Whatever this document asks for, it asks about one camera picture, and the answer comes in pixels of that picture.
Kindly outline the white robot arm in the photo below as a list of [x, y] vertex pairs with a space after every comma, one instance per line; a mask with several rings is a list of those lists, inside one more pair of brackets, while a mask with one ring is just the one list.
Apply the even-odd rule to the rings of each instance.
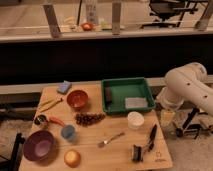
[[206, 77], [206, 68], [198, 62], [173, 68], [166, 73], [157, 100], [170, 110], [179, 109], [188, 100], [213, 116], [213, 89], [203, 82]]

